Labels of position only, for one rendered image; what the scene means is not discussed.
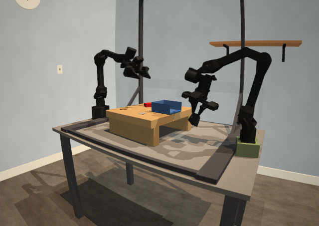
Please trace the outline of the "blue open tray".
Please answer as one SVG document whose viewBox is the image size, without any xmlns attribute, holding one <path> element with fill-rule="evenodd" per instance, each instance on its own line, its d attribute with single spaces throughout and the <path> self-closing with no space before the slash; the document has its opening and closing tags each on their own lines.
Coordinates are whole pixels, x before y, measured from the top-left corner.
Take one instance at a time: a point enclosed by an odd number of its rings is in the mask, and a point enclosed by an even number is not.
<svg viewBox="0 0 319 226">
<path fill-rule="evenodd" d="M 178 101 L 169 101 L 169 100 L 161 100 L 151 102 L 152 112 L 161 113 L 161 114 L 175 114 L 181 112 L 181 106 Z"/>
</svg>

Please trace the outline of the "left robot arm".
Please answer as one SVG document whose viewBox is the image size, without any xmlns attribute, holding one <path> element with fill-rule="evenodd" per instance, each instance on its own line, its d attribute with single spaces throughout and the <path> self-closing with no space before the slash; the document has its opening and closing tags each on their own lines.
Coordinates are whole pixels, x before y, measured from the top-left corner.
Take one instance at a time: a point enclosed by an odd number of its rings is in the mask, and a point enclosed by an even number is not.
<svg viewBox="0 0 319 226">
<path fill-rule="evenodd" d="M 245 106 L 240 107 L 240 112 L 238 114 L 238 121 L 242 125 L 242 130 L 240 130 L 240 140 L 242 143 L 253 143 L 255 144 L 256 138 L 256 124 L 257 121 L 253 118 L 255 103 L 257 101 L 257 96 L 264 79 L 264 76 L 271 65 L 271 56 L 266 52 L 258 52 L 252 50 L 248 47 L 244 47 L 236 52 L 226 55 L 219 59 L 213 59 L 205 61 L 203 65 L 198 69 L 189 68 L 185 74 L 185 80 L 192 83 L 198 83 L 199 86 L 203 88 L 210 88 L 212 80 L 217 80 L 215 75 L 202 75 L 201 73 L 215 73 L 222 67 L 240 60 L 245 57 L 250 57 L 257 60 L 256 64 L 256 75 L 252 84 L 252 88 Z M 197 73 L 196 73 L 197 72 Z M 198 102 L 204 101 L 204 91 L 198 91 L 196 88 L 194 92 L 189 94 L 189 102 L 197 104 Z"/>
</svg>

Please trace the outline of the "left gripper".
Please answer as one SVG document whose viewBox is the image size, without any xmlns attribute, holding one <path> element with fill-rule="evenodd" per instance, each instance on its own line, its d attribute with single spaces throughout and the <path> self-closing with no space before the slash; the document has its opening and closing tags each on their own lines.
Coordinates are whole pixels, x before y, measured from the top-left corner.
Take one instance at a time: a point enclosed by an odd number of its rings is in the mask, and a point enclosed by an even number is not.
<svg viewBox="0 0 319 226">
<path fill-rule="evenodd" d="M 201 102 L 202 105 L 200 105 L 200 109 L 199 109 L 199 112 L 198 112 L 197 117 L 199 117 L 200 114 L 201 114 L 206 108 L 208 108 L 208 109 L 210 109 L 210 110 L 212 110 L 212 111 L 217 110 L 218 107 L 219 107 L 219 104 L 218 104 L 218 103 L 213 102 L 213 101 L 211 101 L 211 102 L 206 101 L 206 100 L 207 100 L 207 95 L 208 95 L 208 93 L 210 92 L 210 90 L 209 90 L 208 88 L 203 88 L 203 87 L 201 87 L 201 86 L 198 86 L 197 89 L 198 89 L 199 92 L 201 92 L 201 91 L 203 90 L 203 91 L 204 91 L 204 96 L 205 96 L 205 97 L 204 97 L 204 101 Z M 186 99 L 186 98 L 188 98 L 188 95 L 189 95 L 190 93 L 191 93 L 191 92 L 189 92 L 189 91 L 185 91 L 185 92 L 182 93 L 182 97 Z M 197 104 L 194 104 L 193 102 L 190 102 L 190 103 L 191 103 L 192 113 L 195 113 Z"/>
</svg>

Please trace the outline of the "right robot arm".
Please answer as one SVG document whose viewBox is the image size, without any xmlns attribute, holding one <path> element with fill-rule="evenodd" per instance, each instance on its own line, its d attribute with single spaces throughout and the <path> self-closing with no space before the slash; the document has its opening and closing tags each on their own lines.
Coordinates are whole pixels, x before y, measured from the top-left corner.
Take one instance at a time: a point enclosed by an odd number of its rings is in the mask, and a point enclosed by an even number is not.
<svg viewBox="0 0 319 226">
<path fill-rule="evenodd" d="M 96 93 L 94 94 L 94 99 L 96 99 L 95 107 L 103 107 L 105 105 L 105 99 L 107 96 L 107 88 L 104 86 L 104 70 L 103 66 L 105 60 L 110 57 L 114 59 L 117 63 L 121 63 L 121 68 L 125 68 L 127 63 L 130 62 L 131 66 L 140 65 L 144 58 L 141 56 L 135 56 L 137 50 L 131 47 L 127 47 L 127 52 L 125 54 L 116 54 L 109 50 L 102 50 L 94 56 L 94 62 L 97 66 L 97 81 L 98 86 L 96 88 Z M 134 57 L 135 56 L 135 57 Z M 131 59 L 132 62 L 130 61 Z"/>
</svg>

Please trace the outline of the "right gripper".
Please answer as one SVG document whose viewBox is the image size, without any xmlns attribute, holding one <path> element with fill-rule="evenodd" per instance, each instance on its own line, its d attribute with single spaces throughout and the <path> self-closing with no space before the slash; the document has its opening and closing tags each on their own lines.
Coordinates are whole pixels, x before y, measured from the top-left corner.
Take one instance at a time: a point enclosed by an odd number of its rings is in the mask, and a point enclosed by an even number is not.
<svg viewBox="0 0 319 226">
<path fill-rule="evenodd" d="M 132 67 L 130 62 L 128 62 L 123 72 L 123 75 L 125 77 L 140 79 L 140 77 L 137 75 L 137 73 L 139 73 L 142 77 L 150 79 L 151 77 L 148 73 L 149 68 L 147 66 L 143 66 L 141 70 L 139 70 L 139 67 L 139 65 L 135 65 L 134 67 Z"/>
</svg>

